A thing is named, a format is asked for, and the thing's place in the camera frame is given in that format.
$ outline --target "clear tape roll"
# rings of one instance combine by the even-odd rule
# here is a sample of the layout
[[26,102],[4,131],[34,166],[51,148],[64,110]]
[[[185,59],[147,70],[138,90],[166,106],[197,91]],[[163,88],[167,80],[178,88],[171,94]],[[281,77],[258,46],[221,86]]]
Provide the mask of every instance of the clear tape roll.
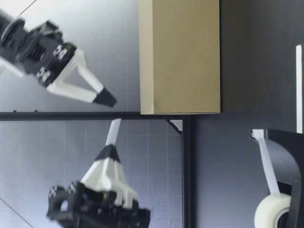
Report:
[[256,209],[256,228],[277,228],[280,217],[289,211],[291,197],[269,195],[261,201]]

